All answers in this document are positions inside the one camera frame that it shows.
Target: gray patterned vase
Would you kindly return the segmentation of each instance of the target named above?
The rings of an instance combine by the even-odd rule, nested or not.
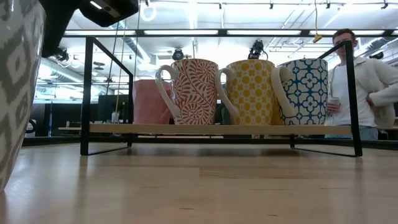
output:
[[[324,124],[328,97],[328,63],[323,59],[301,59],[281,64],[293,72],[293,79],[284,83],[286,96],[297,115],[286,117],[283,125]]]
[[[24,140],[44,22],[38,0],[0,0],[0,193]]]

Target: metal frame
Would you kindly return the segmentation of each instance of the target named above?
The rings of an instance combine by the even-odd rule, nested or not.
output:
[[[200,34],[201,30],[205,31],[214,31],[215,34]],[[258,31],[258,34],[230,34],[228,31],[250,31],[255,32]],[[297,34],[290,34],[289,31],[296,30],[300,31]],[[87,35],[87,34],[65,34],[64,38],[82,38],[82,37],[315,37],[315,34],[311,34],[311,31],[315,29],[195,29],[196,34],[191,33],[191,29],[126,29],[127,33],[134,34],[104,34],[104,35]],[[394,31],[398,31],[396,29],[353,29],[353,32],[356,31],[382,31],[380,34],[356,34],[356,37],[398,37]],[[67,32],[81,32],[81,31],[102,31],[102,32],[112,32],[113,30],[67,30]],[[170,31],[169,34],[146,34],[145,31]],[[333,33],[336,32],[336,29],[318,29],[318,33],[323,37],[333,37]]]
[[[90,156],[95,154],[101,154],[105,152],[116,151],[120,149],[127,149],[132,146],[133,143],[146,143],[146,142],[156,142],[156,143],[192,143],[193,139],[170,139],[170,138],[156,138],[154,141],[153,138],[138,138],[137,134],[129,134],[127,138],[124,138],[125,142],[127,142],[126,147],[119,147],[116,149],[109,149],[105,151],[99,152],[89,152],[88,145],[90,140],[95,141],[94,137],[90,137],[90,101],[91,101],[91,70],[93,63],[93,45],[96,45],[100,48],[106,55],[108,55],[117,65],[121,67],[128,75],[129,75],[129,124],[132,124],[133,114],[132,114],[132,91],[133,91],[133,81],[134,75],[114,56],[110,51],[108,51],[95,37],[87,37],[86,38],[86,58],[85,58],[85,72],[84,72],[84,91],[83,91],[83,104],[81,107],[81,145],[80,145],[80,154],[82,156]],[[346,141],[346,146],[354,147],[354,154],[340,154],[335,152],[325,152],[325,151],[315,151],[311,149],[302,149],[295,147],[295,144],[302,142],[317,142],[314,144],[334,144],[338,143],[338,141],[324,139],[324,141],[319,141],[320,139],[296,139],[294,135],[290,136],[290,140],[287,139],[232,139],[232,138],[224,138],[224,139],[200,139],[200,141],[196,143],[209,144],[209,143],[235,143],[235,144],[287,144],[290,143],[291,149],[297,149],[302,151],[312,151],[312,152],[320,152],[325,154],[333,154],[339,156],[350,156],[350,157],[360,157],[363,155],[362,152],[362,144],[361,138],[359,135],[359,123],[358,123],[358,106],[356,101],[356,87],[355,87],[355,75],[354,75],[354,54],[353,54],[353,45],[352,42],[346,40],[332,49],[325,52],[319,58],[325,58],[326,56],[332,54],[337,49],[345,47],[346,50],[346,60],[347,60],[347,77],[348,77],[348,97],[349,104],[351,108],[351,132],[353,135],[352,141]]]

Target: black metal stand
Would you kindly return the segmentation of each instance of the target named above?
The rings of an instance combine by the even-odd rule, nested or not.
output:
[[[359,135],[359,123],[358,123],[358,107],[356,101],[356,87],[355,87],[355,74],[354,74],[354,55],[353,55],[353,45],[351,41],[344,41],[319,58],[325,58],[327,55],[332,54],[334,51],[340,47],[345,47],[346,57],[347,57],[347,76],[348,76],[348,94],[349,94],[349,104],[351,108],[351,132],[353,135],[353,140],[344,141],[345,146],[353,146],[354,154],[340,154],[334,152],[316,151],[311,149],[301,149],[296,148],[295,145],[301,144],[329,144],[335,145],[339,140],[332,139],[296,139],[292,134],[290,139],[239,139],[239,138],[224,138],[224,139],[186,139],[186,138],[138,138],[137,134],[128,134],[126,138],[119,138],[118,142],[122,139],[123,142],[127,142],[126,147],[118,147],[116,149],[109,149],[100,152],[89,152],[88,144],[90,141],[95,141],[94,137],[90,137],[90,101],[91,101],[91,69],[93,63],[93,44],[95,44],[99,49],[101,49],[107,56],[109,56],[117,65],[120,66],[129,75],[129,109],[128,109],[128,123],[132,124],[133,121],[133,81],[134,75],[108,50],[106,49],[98,40],[94,37],[86,38],[86,58],[85,58],[85,73],[84,73],[84,91],[83,91],[83,105],[81,109],[81,146],[80,154],[82,156],[90,156],[95,154],[101,154],[105,152],[111,152],[121,149],[127,149],[132,146],[134,142],[136,143],[195,143],[195,144],[212,144],[212,143],[226,143],[226,144],[288,144],[290,143],[291,149],[297,149],[302,151],[310,152],[320,152],[325,154],[333,154],[339,156],[350,156],[359,157],[362,156],[362,145],[361,138]]]

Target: mug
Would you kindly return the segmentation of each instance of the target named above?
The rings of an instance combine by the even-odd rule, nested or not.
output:
[[[168,95],[171,84],[162,82]],[[132,89],[134,124],[169,124],[171,112],[157,91],[155,80],[138,80]]]
[[[45,12],[39,1],[2,1],[0,16],[0,193],[21,149],[40,65]]]
[[[282,64],[293,72],[293,78],[284,83],[289,103],[297,114],[287,116],[280,110],[284,125],[323,125],[328,98],[328,62],[324,59],[301,59]]]
[[[162,71],[172,79],[171,99],[162,85]],[[156,85],[174,117],[175,124],[214,124],[218,65],[204,59],[183,59],[156,71]]]
[[[226,93],[221,84],[225,72]],[[267,60],[249,59],[229,64],[216,75],[216,88],[231,115],[231,124],[270,125],[276,96],[286,114],[295,115],[282,82],[292,78],[286,67],[274,67]]]

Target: ceiling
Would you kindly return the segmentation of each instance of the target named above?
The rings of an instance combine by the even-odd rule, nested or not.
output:
[[[314,0],[273,0],[273,9],[269,1],[250,0],[151,0],[147,9],[141,1],[141,11],[128,19],[128,29],[314,29]],[[389,7],[381,9],[383,1],[370,0],[317,0],[319,29],[395,29],[398,27],[398,0],[388,1]],[[150,21],[153,8],[156,14]],[[100,27],[76,11],[67,27],[68,30],[111,29]],[[151,58],[150,62],[138,61],[133,50],[124,44],[122,38],[99,37],[98,40],[138,79],[153,78],[156,68],[173,62],[171,54],[175,48],[181,48],[184,54],[195,58],[205,58],[216,62],[220,68],[227,64],[246,59],[249,48],[256,37],[140,37],[134,43],[141,48],[141,53]],[[300,58],[320,56],[332,47],[330,38],[323,38],[316,44],[311,38],[261,38],[266,46],[269,60],[280,64]],[[368,43],[372,38],[363,38],[361,43]],[[385,49],[385,60],[397,57],[396,43]],[[67,70],[82,76],[85,59],[85,38],[63,38],[60,46],[66,48],[71,60],[62,65]],[[327,58],[330,66],[336,57]],[[94,62],[104,63],[104,70],[97,71],[93,82],[103,82],[109,73],[113,81],[127,82],[128,76],[100,49],[94,49]]]

